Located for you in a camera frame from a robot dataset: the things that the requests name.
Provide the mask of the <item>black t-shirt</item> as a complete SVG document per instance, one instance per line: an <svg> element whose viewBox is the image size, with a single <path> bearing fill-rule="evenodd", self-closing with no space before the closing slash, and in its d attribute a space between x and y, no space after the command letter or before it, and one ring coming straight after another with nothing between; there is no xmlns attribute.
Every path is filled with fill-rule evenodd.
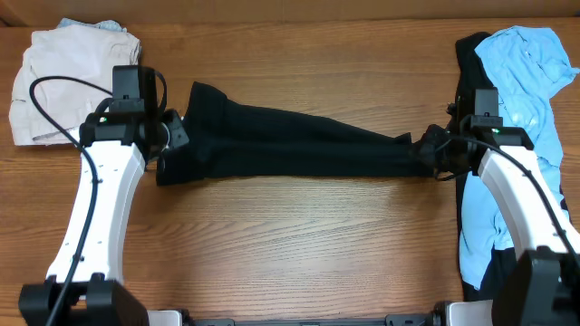
<svg viewBox="0 0 580 326"><path fill-rule="evenodd" d="M166 154L156 181L205 178L429 177L411 155L411 135L389 137L337 120L242 105L219 89L192 85L183 119L188 144Z"/></svg>

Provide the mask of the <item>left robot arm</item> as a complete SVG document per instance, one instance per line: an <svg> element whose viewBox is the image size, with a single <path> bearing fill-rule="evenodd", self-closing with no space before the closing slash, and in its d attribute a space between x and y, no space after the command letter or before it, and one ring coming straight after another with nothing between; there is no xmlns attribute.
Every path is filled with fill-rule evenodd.
<svg viewBox="0 0 580 326"><path fill-rule="evenodd" d="M187 325L183 310L147 309L123 285L131 203L147 164L189 141L160 72L112 70L112 88L77 136L81 176L63 243L42 283L23 286L18 308L29 325Z"/></svg>

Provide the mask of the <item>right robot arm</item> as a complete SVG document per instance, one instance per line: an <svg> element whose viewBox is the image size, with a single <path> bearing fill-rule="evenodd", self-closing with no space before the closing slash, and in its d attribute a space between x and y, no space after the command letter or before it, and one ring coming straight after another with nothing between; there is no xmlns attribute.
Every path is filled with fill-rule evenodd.
<svg viewBox="0 0 580 326"><path fill-rule="evenodd" d="M494 299L447 303L434 323L578 324L579 234L550 192L531 139L504 126L495 88L476 89L450 110L449 126L429 126L412 153L436 176L481 179L507 224L517 265Z"/></svg>

